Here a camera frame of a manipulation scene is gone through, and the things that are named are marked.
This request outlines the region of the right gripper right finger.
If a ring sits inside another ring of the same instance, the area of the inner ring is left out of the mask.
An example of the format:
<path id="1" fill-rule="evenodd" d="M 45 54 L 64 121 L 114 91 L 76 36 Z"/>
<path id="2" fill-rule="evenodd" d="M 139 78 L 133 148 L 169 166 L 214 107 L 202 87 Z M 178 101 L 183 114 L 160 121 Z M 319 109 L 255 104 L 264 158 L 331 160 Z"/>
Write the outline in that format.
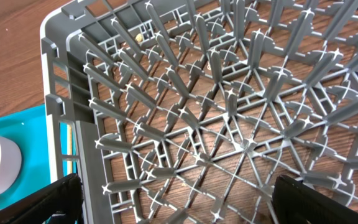
<path id="1" fill-rule="evenodd" d="M 358 224 L 358 213 L 295 179 L 276 178 L 272 204 L 280 224 Z"/>

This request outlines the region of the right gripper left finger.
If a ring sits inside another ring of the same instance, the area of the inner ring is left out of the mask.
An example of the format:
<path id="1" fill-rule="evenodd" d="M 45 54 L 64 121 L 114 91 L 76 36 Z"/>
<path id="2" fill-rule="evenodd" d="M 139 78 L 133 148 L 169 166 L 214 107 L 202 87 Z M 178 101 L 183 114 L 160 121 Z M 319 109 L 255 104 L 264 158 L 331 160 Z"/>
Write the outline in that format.
<path id="1" fill-rule="evenodd" d="M 83 189 L 69 174 L 0 210 L 0 224 L 83 223 Z"/>

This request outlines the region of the grey dishwasher rack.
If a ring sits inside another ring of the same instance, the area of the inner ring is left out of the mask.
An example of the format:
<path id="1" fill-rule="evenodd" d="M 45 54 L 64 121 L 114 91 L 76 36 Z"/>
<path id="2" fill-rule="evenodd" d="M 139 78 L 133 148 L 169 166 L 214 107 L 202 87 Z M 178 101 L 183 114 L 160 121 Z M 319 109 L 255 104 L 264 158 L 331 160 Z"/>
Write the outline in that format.
<path id="1" fill-rule="evenodd" d="M 277 223 L 280 175 L 358 212 L 358 1 L 72 1 L 40 44 L 83 223 Z"/>

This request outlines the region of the teal serving tray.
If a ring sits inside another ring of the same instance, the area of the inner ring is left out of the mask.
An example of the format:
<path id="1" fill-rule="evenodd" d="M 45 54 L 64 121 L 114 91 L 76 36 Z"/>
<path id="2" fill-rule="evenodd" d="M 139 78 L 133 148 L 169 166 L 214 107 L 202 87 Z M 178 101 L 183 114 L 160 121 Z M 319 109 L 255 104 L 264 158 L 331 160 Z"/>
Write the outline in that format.
<path id="1" fill-rule="evenodd" d="M 17 179 L 0 195 L 0 210 L 63 178 L 51 178 L 44 106 L 0 118 L 0 136 L 14 141 L 22 154 Z"/>

